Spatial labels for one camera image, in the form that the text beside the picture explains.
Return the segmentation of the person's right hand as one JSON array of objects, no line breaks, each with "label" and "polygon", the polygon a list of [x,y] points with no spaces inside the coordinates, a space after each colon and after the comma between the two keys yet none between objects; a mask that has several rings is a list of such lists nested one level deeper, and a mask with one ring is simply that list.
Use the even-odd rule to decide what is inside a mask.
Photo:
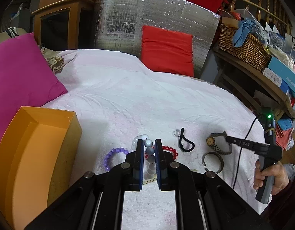
[{"label": "person's right hand", "polygon": [[264,180],[268,177],[274,176],[274,184],[272,187],[271,195],[276,195],[286,186],[289,184],[288,174],[286,172],[285,167],[278,162],[277,164],[268,167],[265,170],[260,169],[260,162],[259,160],[255,163],[255,174],[254,174],[254,184],[253,188],[258,190],[260,187],[263,186]]}]

